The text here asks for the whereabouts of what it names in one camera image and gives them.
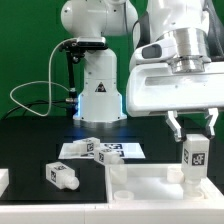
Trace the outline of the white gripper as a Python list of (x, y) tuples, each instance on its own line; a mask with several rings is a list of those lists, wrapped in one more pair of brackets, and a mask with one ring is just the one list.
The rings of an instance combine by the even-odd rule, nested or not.
[(130, 116), (166, 114), (176, 142), (182, 140), (179, 113), (205, 113), (205, 130), (209, 139), (215, 137), (214, 126), (224, 108), (224, 62), (205, 65), (204, 72), (173, 74), (166, 63), (136, 66), (128, 79), (126, 109)]

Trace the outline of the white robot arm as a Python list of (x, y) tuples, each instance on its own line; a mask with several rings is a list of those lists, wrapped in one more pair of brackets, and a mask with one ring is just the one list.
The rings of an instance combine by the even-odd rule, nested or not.
[(67, 0), (61, 21), (69, 64), (83, 63), (77, 122), (112, 124), (163, 115), (176, 140), (180, 114), (203, 113), (213, 137), (224, 110), (224, 25), (212, 0)]

